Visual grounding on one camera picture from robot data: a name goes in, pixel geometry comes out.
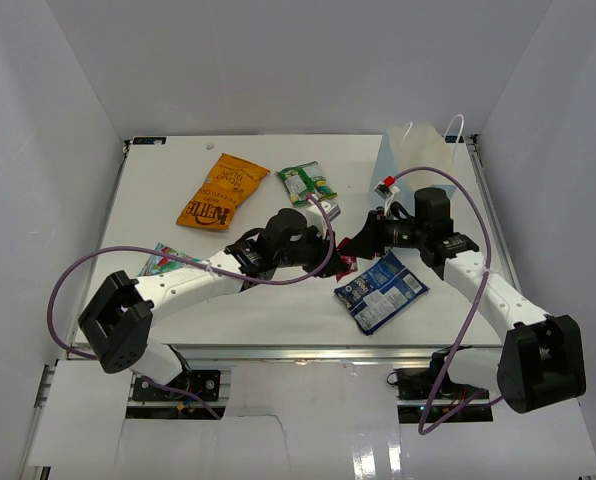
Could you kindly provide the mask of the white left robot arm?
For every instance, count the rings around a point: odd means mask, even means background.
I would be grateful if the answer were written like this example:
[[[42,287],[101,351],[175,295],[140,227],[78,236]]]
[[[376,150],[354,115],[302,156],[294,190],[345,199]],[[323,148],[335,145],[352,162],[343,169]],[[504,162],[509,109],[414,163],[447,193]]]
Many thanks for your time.
[[[322,217],[309,220],[284,208],[265,227],[246,232],[198,265],[137,278],[111,273],[78,325],[105,373],[130,370],[155,381],[166,398],[177,399],[189,387],[187,363],[173,346],[151,339],[152,326],[212,298],[268,285],[278,269],[288,267],[320,278],[346,270]]]

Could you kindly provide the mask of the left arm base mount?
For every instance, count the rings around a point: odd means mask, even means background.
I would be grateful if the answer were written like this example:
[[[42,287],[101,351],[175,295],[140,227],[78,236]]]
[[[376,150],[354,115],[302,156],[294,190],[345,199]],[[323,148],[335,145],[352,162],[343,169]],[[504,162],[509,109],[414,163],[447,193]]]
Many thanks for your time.
[[[183,372],[168,387],[191,392],[203,401],[209,402],[219,399],[220,385],[221,372],[219,370],[191,370]],[[139,378],[134,384],[131,399],[137,402],[186,401],[189,400],[189,397],[154,387]]]

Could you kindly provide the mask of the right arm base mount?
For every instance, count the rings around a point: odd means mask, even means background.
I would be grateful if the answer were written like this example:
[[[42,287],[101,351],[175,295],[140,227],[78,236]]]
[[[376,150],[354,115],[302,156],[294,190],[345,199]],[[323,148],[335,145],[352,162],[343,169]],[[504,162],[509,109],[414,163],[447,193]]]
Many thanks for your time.
[[[397,389],[399,400],[423,400],[431,393],[435,375],[428,369],[395,369],[387,375],[386,382]],[[445,380],[435,395],[436,399],[455,400],[462,397],[463,388]]]

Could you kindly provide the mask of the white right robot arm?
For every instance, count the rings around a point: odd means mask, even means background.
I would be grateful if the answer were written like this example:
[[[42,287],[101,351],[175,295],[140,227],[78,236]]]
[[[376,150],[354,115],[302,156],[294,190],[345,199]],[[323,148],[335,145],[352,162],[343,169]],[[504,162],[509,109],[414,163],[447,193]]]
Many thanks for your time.
[[[441,280],[467,299],[502,342],[501,349],[463,344],[436,353],[429,367],[431,390],[450,399],[465,385],[496,392],[517,413],[528,413],[582,396],[586,374],[582,336],[568,315],[553,316],[534,305],[489,268],[488,252],[454,229],[450,199],[437,187],[414,194],[412,213],[395,201],[396,189],[380,182],[383,206],[342,249],[367,260],[393,248],[412,249]]]

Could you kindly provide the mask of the red candy packet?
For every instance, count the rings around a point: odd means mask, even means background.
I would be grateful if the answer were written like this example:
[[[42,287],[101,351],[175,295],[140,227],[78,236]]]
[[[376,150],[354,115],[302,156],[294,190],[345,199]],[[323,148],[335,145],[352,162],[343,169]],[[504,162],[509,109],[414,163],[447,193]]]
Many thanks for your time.
[[[337,246],[337,252],[340,259],[345,264],[345,269],[342,272],[336,274],[336,281],[339,282],[342,278],[358,271],[357,258],[355,256],[344,255],[342,253],[343,248],[350,242],[349,237],[343,238]]]

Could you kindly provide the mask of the teal Fox's mint bag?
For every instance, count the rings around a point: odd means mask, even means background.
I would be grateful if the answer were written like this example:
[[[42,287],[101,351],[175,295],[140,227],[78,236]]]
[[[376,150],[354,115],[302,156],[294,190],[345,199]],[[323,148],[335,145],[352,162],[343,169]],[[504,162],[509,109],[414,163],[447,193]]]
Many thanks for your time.
[[[165,245],[161,242],[158,242],[154,248],[155,251],[164,253],[166,255],[175,256],[178,258],[183,258],[186,260],[192,260],[199,262],[198,258],[189,256],[182,252],[179,252],[168,245]],[[153,276],[153,275],[160,275],[165,274],[170,271],[178,270],[180,268],[186,268],[187,264],[181,262],[179,260],[172,260],[169,258],[164,258],[159,255],[151,255],[143,267],[141,268],[140,272],[138,273],[139,276]]]

